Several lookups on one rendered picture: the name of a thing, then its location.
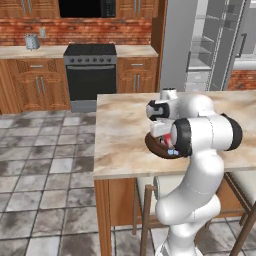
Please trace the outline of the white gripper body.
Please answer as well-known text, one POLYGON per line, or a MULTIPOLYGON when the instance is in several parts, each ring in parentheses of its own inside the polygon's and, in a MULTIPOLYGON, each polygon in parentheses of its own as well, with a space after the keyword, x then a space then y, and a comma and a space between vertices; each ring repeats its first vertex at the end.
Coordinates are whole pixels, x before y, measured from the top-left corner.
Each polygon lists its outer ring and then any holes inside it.
POLYGON ((150 134, 152 137, 160 137, 166 134, 170 134, 172 125, 173 125, 173 121, 170 121, 170 122, 153 121, 150 125, 150 134))

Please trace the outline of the dark brown bowl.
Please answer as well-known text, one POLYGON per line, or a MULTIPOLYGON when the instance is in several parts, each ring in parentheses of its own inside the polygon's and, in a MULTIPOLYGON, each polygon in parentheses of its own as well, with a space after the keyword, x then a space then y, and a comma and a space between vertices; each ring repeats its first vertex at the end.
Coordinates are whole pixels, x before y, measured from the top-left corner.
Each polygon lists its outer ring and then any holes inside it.
POLYGON ((176 150, 179 152, 178 156, 168 154, 168 147, 164 143, 164 135, 160 137, 152 137, 150 133, 145 136, 145 144, 147 148, 156 156, 163 159, 178 159, 187 158, 192 154, 191 138, 185 135, 180 135, 176 139, 172 138, 172 143, 176 150))

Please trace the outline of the grey fridge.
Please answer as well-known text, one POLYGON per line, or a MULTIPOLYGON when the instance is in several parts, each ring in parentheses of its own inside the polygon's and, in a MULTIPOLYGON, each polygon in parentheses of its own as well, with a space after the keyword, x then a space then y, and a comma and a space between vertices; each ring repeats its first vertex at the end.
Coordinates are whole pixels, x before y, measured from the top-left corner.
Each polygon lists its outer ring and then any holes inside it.
MULTIPOLYGON (((227 0, 168 0, 160 87, 209 91, 227 0)), ((251 0, 246 18, 254 10, 251 0)))

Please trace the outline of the grey fridge door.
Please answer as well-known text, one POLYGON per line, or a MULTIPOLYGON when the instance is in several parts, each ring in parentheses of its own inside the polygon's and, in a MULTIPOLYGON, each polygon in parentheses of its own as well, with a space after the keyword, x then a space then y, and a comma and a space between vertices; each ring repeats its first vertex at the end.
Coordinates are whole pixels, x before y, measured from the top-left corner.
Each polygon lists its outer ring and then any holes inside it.
POLYGON ((227 0, 208 85, 209 91, 222 91, 228 86, 243 39, 241 34, 246 33, 243 29, 250 3, 251 0, 227 0))

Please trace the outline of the red cylinder item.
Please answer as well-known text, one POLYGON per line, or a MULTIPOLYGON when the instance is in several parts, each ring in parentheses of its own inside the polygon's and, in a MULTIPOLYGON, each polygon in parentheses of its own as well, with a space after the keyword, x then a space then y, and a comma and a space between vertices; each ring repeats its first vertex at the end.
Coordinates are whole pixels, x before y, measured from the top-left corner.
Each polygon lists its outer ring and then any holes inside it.
POLYGON ((165 143, 166 147, 168 147, 169 149, 175 148, 175 146, 172 143, 172 136, 170 133, 164 135, 164 143, 165 143))

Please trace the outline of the wooden base cupboards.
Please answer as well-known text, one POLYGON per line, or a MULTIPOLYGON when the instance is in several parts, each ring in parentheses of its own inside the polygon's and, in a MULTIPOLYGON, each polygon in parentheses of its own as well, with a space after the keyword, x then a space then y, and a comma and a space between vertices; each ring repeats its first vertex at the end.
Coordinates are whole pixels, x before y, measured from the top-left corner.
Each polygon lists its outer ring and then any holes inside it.
POLYGON ((156 67, 156 57, 120 57, 117 61, 117 92, 154 92, 156 67))
POLYGON ((66 72, 61 58, 0 60, 0 114, 69 108, 66 72))

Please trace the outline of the tall wooden side panel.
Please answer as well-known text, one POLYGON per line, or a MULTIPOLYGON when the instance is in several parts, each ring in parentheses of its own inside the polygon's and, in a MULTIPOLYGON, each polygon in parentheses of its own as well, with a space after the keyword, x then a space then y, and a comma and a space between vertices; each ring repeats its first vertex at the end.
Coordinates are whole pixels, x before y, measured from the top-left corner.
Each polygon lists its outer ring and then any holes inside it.
POLYGON ((168 0, 159 0, 158 16, 152 19, 151 46, 158 53, 155 85, 156 92, 160 90, 160 74, 162 67, 162 52, 164 45, 167 4, 168 0))

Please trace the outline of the black oven range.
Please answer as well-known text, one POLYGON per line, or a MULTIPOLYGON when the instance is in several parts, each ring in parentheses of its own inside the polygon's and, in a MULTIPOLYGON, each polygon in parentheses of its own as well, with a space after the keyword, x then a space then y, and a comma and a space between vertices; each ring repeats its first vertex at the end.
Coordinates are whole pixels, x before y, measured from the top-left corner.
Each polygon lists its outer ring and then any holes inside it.
POLYGON ((95 112, 98 94, 117 92, 114 44, 69 44, 63 58, 73 113, 95 112))

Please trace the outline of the wooden stool white cushion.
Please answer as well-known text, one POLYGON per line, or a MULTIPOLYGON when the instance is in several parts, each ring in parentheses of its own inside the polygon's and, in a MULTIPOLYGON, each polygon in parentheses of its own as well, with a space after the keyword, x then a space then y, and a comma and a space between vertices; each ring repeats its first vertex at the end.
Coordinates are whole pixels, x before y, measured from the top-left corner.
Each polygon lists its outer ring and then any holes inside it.
POLYGON ((173 191, 182 181, 183 175, 138 177, 134 181, 134 209, 132 234, 137 232, 137 224, 142 222, 140 256, 146 256, 148 231, 163 227, 155 213, 157 200, 173 191))
POLYGON ((230 256, 238 256, 256 222, 256 171, 226 172, 217 191, 224 208, 219 217, 241 216, 242 227, 230 256))

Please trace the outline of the black microwave oven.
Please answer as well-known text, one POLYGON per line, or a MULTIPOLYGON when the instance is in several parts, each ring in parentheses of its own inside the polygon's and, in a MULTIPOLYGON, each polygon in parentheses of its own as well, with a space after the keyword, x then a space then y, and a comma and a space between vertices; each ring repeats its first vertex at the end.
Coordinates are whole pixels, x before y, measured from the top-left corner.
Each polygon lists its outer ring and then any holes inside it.
POLYGON ((115 18, 116 0, 58 0, 62 18, 115 18))

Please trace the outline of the wooden wall cupboards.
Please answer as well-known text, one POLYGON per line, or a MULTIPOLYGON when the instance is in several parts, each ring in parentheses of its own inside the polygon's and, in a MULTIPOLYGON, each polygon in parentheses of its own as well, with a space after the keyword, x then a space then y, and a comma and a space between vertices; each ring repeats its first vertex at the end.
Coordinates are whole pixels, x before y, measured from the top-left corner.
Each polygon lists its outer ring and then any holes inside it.
POLYGON ((0 18, 59 18, 58 0, 0 0, 0 18))
POLYGON ((159 0, 116 0, 117 18, 155 18, 159 0))

